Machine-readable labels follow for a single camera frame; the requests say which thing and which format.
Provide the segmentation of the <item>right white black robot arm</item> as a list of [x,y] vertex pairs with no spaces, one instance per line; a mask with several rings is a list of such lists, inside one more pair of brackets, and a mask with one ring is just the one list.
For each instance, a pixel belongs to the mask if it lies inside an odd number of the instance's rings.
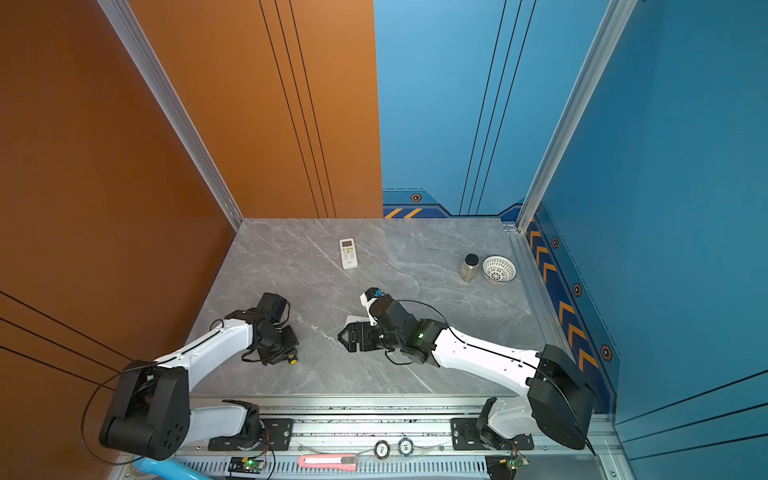
[[474,430],[486,448],[510,450],[518,437],[543,434],[572,450],[589,448],[596,394],[563,349],[521,350],[481,340],[451,326],[443,314],[418,318],[405,301],[365,292],[364,320],[350,320],[337,339],[350,353],[398,352],[407,364],[462,371],[514,392],[487,399]]

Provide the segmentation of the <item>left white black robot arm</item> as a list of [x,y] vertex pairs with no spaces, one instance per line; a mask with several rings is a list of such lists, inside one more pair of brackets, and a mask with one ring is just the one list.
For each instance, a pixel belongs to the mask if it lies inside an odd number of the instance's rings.
[[265,293],[256,306],[217,320],[189,345],[127,365],[103,420],[100,445],[153,460],[204,440],[239,450],[266,447],[268,431],[257,405],[225,399],[219,406],[194,408],[190,394],[233,356],[264,366],[295,363],[299,341],[289,317],[288,300]]

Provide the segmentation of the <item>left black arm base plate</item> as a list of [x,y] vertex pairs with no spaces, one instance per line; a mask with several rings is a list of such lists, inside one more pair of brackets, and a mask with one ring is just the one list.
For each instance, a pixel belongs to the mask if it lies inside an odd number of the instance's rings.
[[290,446],[294,420],[291,418],[260,418],[255,430],[232,437],[217,437],[208,443],[209,451],[287,451]]

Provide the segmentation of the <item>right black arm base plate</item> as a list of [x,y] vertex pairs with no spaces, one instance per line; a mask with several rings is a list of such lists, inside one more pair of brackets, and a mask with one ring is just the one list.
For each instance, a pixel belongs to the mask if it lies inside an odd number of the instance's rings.
[[495,433],[481,434],[477,418],[453,418],[450,424],[452,445],[457,451],[532,451],[535,448],[530,434],[520,434],[512,439],[503,439]]

